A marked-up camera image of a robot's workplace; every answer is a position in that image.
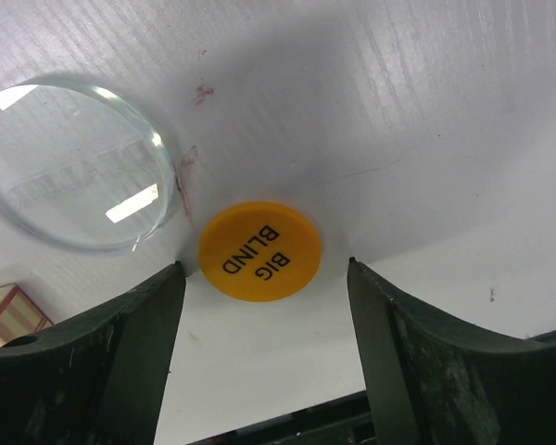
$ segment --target transparent circular glass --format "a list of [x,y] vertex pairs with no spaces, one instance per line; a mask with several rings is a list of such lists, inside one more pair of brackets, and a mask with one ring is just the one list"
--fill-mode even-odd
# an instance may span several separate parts
[[131,249],[174,193],[160,134],[105,88],[42,79],[0,92],[0,214],[73,250]]

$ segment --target yellow button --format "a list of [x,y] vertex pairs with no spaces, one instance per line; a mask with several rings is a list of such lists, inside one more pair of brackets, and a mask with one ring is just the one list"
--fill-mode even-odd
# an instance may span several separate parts
[[273,301],[307,285],[322,259],[322,241],[300,213],[274,202],[247,202],[212,219],[200,238],[202,272],[220,292]]

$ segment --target round yellow token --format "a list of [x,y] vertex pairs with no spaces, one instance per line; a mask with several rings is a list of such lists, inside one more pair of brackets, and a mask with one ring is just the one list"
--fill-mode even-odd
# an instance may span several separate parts
[[322,259],[317,230],[274,202],[247,202],[212,219],[200,238],[202,272],[220,292],[273,301],[307,285]]

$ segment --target white surface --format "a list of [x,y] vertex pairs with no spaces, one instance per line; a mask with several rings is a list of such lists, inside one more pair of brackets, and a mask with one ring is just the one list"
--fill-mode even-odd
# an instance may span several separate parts
[[[556,328],[556,1],[0,2],[0,89],[53,72],[97,79],[196,146],[196,229],[253,198],[322,229],[321,274],[291,299],[189,279],[157,445],[362,389],[350,254],[485,327]],[[197,105],[201,85],[215,93]],[[6,231],[0,284],[56,321],[195,249],[180,216],[116,258]]]

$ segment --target tabletop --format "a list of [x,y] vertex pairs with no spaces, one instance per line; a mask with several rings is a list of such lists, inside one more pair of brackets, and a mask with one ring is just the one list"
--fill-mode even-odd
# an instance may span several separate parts
[[[483,327],[556,329],[556,1],[0,2],[0,89],[46,74],[123,95],[190,157],[188,205],[134,252],[57,250],[0,220],[0,285],[55,322],[186,265],[157,445],[362,390],[352,255]],[[291,298],[230,299],[197,268],[209,218],[253,199],[322,234]]]

